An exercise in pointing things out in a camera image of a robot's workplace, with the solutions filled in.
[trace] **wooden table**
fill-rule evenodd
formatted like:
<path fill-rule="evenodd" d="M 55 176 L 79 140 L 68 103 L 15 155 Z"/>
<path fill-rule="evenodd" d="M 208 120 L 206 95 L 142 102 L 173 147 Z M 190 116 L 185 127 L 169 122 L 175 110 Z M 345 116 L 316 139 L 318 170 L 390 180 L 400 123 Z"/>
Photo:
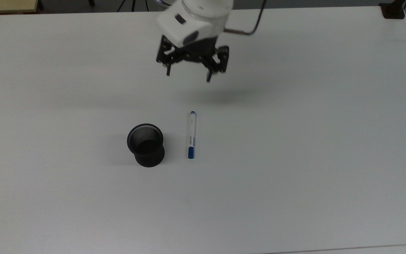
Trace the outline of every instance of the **wooden table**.
<path fill-rule="evenodd" d="M 0 0 L 0 13 L 35 12 L 38 0 Z"/>

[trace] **mesh cup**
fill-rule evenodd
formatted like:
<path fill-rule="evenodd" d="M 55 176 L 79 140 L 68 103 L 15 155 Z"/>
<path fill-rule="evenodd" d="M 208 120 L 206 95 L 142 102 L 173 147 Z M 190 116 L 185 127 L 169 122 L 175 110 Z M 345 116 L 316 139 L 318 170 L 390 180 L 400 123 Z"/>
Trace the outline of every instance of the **mesh cup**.
<path fill-rule="evenodd" d="M 127 138 L 128 148 L 136 161 L 147 168 L 158 165 L 164 159 L 163 141 L 161 130 L 149 123 L 134 127 Z"/>

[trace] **black stand base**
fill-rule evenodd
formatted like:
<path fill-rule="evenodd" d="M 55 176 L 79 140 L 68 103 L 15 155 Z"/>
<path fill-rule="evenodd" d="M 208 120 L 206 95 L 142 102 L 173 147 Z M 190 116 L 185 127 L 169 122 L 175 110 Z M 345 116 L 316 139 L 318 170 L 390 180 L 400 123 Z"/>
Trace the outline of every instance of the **black stand base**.
<path fill-rule="evenodd" d="M 385 19 L 404 19 L 405 17 L 402 6 L 384 3 L 380 3 L 379 6 L 382 8 L 382 14 Z"/>

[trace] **floor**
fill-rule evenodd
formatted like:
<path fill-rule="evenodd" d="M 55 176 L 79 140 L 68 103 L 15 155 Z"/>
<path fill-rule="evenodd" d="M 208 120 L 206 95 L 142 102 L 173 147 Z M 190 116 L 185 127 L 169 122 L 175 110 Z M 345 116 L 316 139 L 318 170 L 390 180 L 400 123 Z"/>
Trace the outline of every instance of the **floor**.
<path fill-rule="evenodd" d="M 156 0 L 137 0 L 135 1 L 134 11 L 147 11 L 145 3 L 148 4 L 150 11 L 161 11 L 162 7 L 157 5 L 155 1 Z M 95 6 L 91 7 L 87 0 L 42 0 L 44 9 L 39 12 L 115 12 L 119 8 L 121 2 L 122 0 L 95 0 Z M 259 8 L 262 0 L 234 0 L 234 2 L 234 9 L 252 9 Z M 266 8 L 377 6 L 380 2 L 389 3 L 392 2 L 392 0 L 269 0 L 266 4 Z M 132 3 L 133 0 L 126 0 L 120 11 L 131 11 Z"/>

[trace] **robotic arm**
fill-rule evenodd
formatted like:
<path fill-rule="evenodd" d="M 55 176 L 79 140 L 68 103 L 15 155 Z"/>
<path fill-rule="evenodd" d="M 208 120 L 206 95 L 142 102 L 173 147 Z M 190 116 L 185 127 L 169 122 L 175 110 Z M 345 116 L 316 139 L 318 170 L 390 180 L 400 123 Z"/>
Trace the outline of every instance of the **robotic arm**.
<path fill-rule="evenodd" d="M 164 35 L 156 61 L 167 68 L 167 76 L 171 65 L 182 60 L 201 62 L 208 69 L 207 82 L 227 70 L 229 47 L 215 44 L 232 8 L 233 0 L 176 0 L 158 16 Z"/>

